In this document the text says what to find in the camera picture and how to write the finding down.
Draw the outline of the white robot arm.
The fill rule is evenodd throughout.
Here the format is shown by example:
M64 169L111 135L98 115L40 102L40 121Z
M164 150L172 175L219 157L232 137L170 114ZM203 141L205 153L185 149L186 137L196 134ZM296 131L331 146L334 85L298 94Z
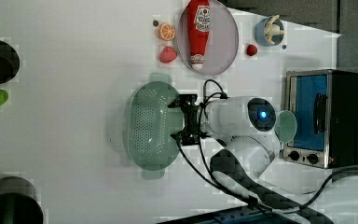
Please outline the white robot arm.
M197 105L196 95L181 94L170 104L185 116L174 135L179 147L198 145L211 137L222 145L204 165L222 191L283 217L308 224L358 224L358 124L335 123L334 110L311 124L310 133L282 138L280 114L265 99L222 96ZM309 167L327 168L322 185L294 192L262 179L282 156Z

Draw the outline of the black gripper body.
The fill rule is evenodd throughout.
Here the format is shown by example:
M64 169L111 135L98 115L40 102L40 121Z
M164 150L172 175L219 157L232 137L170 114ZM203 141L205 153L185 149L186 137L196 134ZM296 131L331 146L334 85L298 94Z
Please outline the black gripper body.
M180 146L195 146L200 143L200 112L201 105L197 105L197 94L179 94L168 108L179 108L183 113L184 128L173 133L173 138Z

